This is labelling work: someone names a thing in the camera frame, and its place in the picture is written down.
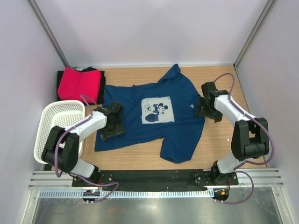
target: mickey mouse print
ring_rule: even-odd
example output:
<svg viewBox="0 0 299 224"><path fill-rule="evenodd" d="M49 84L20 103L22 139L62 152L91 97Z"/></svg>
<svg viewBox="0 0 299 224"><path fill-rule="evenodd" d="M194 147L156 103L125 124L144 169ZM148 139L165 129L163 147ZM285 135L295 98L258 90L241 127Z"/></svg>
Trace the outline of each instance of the mickey mouse print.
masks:
<svg viewBox="0 0 299 224"><path fill-rule="evenodd" d="M170 97L145 98L141 101L141 109L143 124L174 122Z"/></svg>

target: laundry basket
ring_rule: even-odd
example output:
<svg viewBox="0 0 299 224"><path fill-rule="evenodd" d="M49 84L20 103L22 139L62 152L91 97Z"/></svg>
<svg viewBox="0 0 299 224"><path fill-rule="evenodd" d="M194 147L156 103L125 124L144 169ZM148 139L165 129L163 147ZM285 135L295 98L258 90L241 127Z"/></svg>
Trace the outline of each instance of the laundry basket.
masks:
<svg viewBox="0 0 299 224"><path fill-rule="evenodd" d="M39 163L42 161L43 149L46 145L50 130L54 126L67 127L85 117L84 104L77 100L58 101L46 106L42 112L34 147L34 158ZM82 154L83 142L79 145L79 157Z"/></svg>

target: black cloth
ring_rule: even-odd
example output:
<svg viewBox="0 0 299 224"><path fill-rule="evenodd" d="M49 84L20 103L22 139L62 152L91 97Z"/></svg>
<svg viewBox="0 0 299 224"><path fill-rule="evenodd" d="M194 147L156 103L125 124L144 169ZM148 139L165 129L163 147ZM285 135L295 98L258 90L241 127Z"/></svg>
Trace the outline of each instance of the black cloth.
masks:
<svg viewBox="0 0 299 224"><path fill-rule="evenodd" d="M97 69L88 67L86 69L83 69L81 72L94 71L94 70L97 70ZM101 72L102 77L101 77L101 81L100 81L100 90L99 90L99 95L98 95L98 99L97 99L97 104L102 104L105 101L104 100L104 89L105 89L105 84L106 84L106 77L105 77L104 71L100 71L100 72ZM62 101L62 99L58 95L58 88L59 88L63 74L64 74L64 71L57 71L57 84L56 84L57 101Z"/></svg>

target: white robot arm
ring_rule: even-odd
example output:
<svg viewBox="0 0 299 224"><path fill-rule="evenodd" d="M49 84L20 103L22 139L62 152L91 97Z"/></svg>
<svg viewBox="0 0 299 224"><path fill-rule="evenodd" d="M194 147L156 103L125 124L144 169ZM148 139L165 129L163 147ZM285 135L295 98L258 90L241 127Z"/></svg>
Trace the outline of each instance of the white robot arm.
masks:
<svg viewBox="0 0 299 224"><path fill-rule="evenodd" d="M112 102L108 107L97 107L93 110L92 115L72 126L66 128L53 127L45 144L42 160L54 166L56 159L58 169L66 173L80 175L96 183L99 179L99 169L95 165L78 158L79 143L97 130L101 131L101 137L104 141L116 135L123 136L125 129L120 118L122 111L122 105L118 102ZM64 143L64 147L59 146L58 155L55 158L57 142L63 134L65 137L60 143Z"/></svg>
<svg viewBox="0 0 299 224"><path fill-rule="evenodd" d="M220 183L235 172L236 168L244 164L245 160L250 161L269 153L269 138L252 119L258 121L266 130L268 130L268 122L264 118L256 118L247 113L229 96L226 90L216 89L214 82L205 83L201 88L204 97L200 99L196 115L214 119L215 122L221 121L224 115L234 126L231 152L216 161L211 169L215 182Z"/></svg>

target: cable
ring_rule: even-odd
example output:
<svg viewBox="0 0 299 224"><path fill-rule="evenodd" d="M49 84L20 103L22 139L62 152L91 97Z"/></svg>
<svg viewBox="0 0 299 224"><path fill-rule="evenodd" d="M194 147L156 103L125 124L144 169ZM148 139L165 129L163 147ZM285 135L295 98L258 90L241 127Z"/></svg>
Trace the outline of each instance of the cable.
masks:
<svg viewBox="0 0 299 224"><path fill-rule="evenodd" d="M91 106L89 105L89 103L87 102L86 98L89 98L95 105L97 105L97 103L91 99L90 97L88 96L85 96L85 95L81 95L81 98L83 99L84 103L88 106L88 109L90 111L90 116L79 122L78 124L76 124L75 126L69 128L68 130L66 130L61 136L60 138L58 139L58 142L56 144L56 147L55 147L55 154L54 154L54 167L55 167L55 173L56 173L56 176L59 178L61 177L61 174L62 174L62 171L59 173L58 171L58 149L59 149L59 145L62 141L62 139L65 137L65 135L67 135L67 133L69 133L71 130L75 129L76 127L79 127L80 125L88 122L92 117L93 117L93 109L91 108ZM109 183L109 184L96 184L96 183L92 183L90 182L89 180L85 179L84 177L80 176L80 175L76 175L77 177L79 177L80 179L82 179L83 181L85 181L86 183L90 184L90 185L93 185L93 186L96 186L96 187L111 187L113 185L116 185L115 188L113 190L111 190L109 192L109 194L107 194L106 196L104 196L103 198L100 198L100 199L97 199L97 200L94 200L94 203L96 202L101 202L103 200L105 200L107 197L109 197L114 191L116 191L116 189L118 188L119 186L119 183L118 182L114 182L114 183Z"/></svg>
<svg viewBox="0 0 299 224"><path fill-rule="evenodd" d="M236 171L236 173L243 173L250 179L251 186L252 186L250 194L244 200L239 201L239 202L225 202L225 201L221 201L221 200L218 200L218 199L214 199L215 202L220 202L221 204L223 203L223 204L235 205L235 204L244 203L244 202L248 201L251 198L251 196L253 195L253 192L254 192L254 183L253 183L253 180L252 180L251 176L248 173L246 173L244 171L241 171L241 170Z"/></svg>
<svg viewBox="0 0 299 224"><path fill-rule="evenodd" d="M228 183L228 191L230 190L230 180L229 178L227 179L227 183Z"/></svg>
<svg viewBox="0 0 299 224"><path fill-rule="evenodd" d="M222 74L221 76L219 76L218 78L216 78L214 82L216 82L218 79L220 79L221 77L226 76L226 75L230 75L230 76L233 78L232 86L230 87L230 90L229 90L229 93L228 93L228 99L229 99L229 102L231 103L231 105L232 105L238 112L240 112L240 113L243 114L246 118L250 119L250 120L253 121L256 125L258 125L258 126L259 126L259 127L266 133L266 135L268 136L268 138L269 138L269 140L270 140L270 143L271 143L271 155L270 155L270 157L268 158L268 160L266 160L266 161L264 161L264 162L252 162L252 161L246 161L246 160L245 160L243 163L241 163L241 164L239 164L238 166L236 166L236 167L234 168L234 170L237 170L238 168L240 168L241 166L243 166L245 163L251 163L251 164L254 164L254 165L265 165L265 164L269 163L269 162L273 159L273 157L274 157L274 155L275 155L275 145L274 145L273 138L272 138L272 136L270 135L270 133L267 131L267 129L266 129L261 123L259 123L259 122L258 122L257 120L255 120L253 117L249 116L246 112L244 112L244 111L243 111L237 104L235 104L235 103L231 100L231 94L232 94L233 88L234 88L234 86L235 86L235 77L234 77L234 75L233 75L232 73L225 73L225 74ZM241 204L241 203L243 203L243 202L246 202L246 201L248 201L248 200L251 198L251 196L252 196L252 194L253 194L253 192L254 192L254 184L253 184L253 180L252 180L251 176L250 176L248 173L246 173L246 172L244 172L244 171L240 171L240 170L236 171L236 173L243 173L243 174L245 174L245 175L250 179L252 188L251 188L251 192L250 192L250 194L248 195L248 197L245 198L245 199L242 200L242 201L239 201L239 202L224 202L224 201L220 201L220 200L217 200L217 199L215 199L214 201L216 201L216 202L220 202L220 203L224 203L224 204L231 204L231 205L234 205L234 204Z"/></svg>
<svg viewBox="0 0 299 224"><path fill-rule="evenodd" d="M267 163L269 163L274 155L275 155L275 145L274 145L274 141L273 141L273 138L272 136L270 135L270 133L267 131L267 129L260 123L258 122L257 120L255 120L253 117L249 116L247 113L245 113L237 104L235 104L232 100L231 100L231 94L232 94L232 91L233 91L233 88L235 86L235 77L232 73L225 73L221 76L219 76L218 78L215 79L214 82L216 82L218 79L220 79L221 77L223 76L226 76L226 75L230 75L232 78L233 78L233 83L232 83L232 86L230 87L230 90L229 90L229 93L228 93L228 99L229 99L229 102L231 103L231 105L233 105L233 107L240 113L242 113L246 118L250 119L251 121L253 121L256 125L258 125L265 133L266 135L268 136L269 140L270 140L270 143L271 143L271 155L270 157L268 158L268 160L264 161L264 162L252 162L252 161L244 161L243 163L239 164L238 166L236 166L234 168L234 170L240 168L241 166L243 166L245 163L250 163L250 164L254 164L254 165L265 165Z"/></svg>
<svg viewBox="0 0 299 224"><path fill-rule="evenodd" d="M68 175L69 175L69 176L71 176L72 178L74 178L74 177L75 177L74 175L72 175L72 174L70 174L70 173L68 173Z"/></svg>

